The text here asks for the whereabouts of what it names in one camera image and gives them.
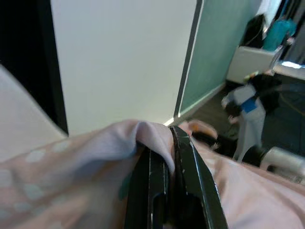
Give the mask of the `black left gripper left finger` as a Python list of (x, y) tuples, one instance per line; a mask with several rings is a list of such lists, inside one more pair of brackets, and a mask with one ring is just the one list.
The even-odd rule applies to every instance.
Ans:
[(124, 228), (162, 229), (168, 191), (168, 166), (162, 156), (146, 147), (132, 171)]

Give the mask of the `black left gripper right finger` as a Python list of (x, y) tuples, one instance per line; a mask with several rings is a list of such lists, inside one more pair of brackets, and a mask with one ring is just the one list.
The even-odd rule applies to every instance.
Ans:
[(174, 141), (174, 217), (178, 229), (226, 229), (228, 223), (212, 174), (188, 134), (177, 126)]

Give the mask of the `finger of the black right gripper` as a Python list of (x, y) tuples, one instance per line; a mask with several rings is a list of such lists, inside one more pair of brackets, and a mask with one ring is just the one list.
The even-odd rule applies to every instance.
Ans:
[(203, 132), (192, 132), (192, 137), (195, 138), (197, 141), (207, 145), (217, 144), (217, 138), (214, 138), (213, 136)]

